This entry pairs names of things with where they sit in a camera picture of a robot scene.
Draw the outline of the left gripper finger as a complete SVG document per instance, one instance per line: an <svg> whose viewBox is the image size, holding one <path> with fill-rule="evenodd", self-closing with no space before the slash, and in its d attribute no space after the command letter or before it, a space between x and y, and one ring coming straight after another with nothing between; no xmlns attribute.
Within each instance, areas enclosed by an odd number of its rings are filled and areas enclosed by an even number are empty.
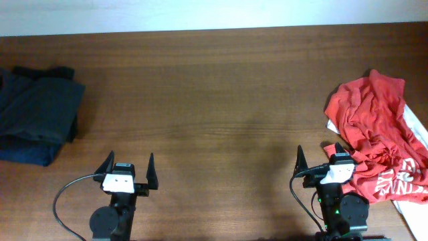
<svg viewBox="0 0 428 241"><path fill-rule="evenodd" d="M112 171L114 164L114 151L111 151L107 156L106 160L97 168L95 174L107 174Z"/></svg>
<svg viewBox="0 0 428 241"><path fill-rule="evenodd" d="M158 189L158 177L154 165L154 154L150 154L148 168L146 171L146 179L148 181L147 185L149 189L157 190Z"/></svg>

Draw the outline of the red soccer t-shirt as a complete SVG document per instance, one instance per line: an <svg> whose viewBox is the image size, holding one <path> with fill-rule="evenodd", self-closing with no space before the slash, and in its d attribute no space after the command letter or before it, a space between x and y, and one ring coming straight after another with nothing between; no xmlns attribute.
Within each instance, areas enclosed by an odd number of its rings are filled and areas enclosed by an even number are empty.
<svg viewBox="0 0 428 241"><path fill-rule="evenodd" d="M371 70L338 87L325 114L350 145L356 161L345 193L375 204L427 203L427 148L404 119L405 81Z"/></svg>

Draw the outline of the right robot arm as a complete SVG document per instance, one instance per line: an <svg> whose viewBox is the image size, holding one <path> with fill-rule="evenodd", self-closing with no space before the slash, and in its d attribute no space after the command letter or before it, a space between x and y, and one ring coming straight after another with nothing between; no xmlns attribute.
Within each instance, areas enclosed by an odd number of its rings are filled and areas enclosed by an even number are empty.
<svg viewBox="0 0 428 241"><path fill-rule="evenodd" d="M357 193L343 192L342 186L352 179L356 162L339 143L334 144L334 150L329 162L308 167L303 148L299 145L290 191L319 228L320 231L315 234L316 240L362 240L362 233L368 229L369 202ZM302 204L292 189L296 178L303 179L304 188L316 190L313 198L320 204L323 224Z"/></svg>

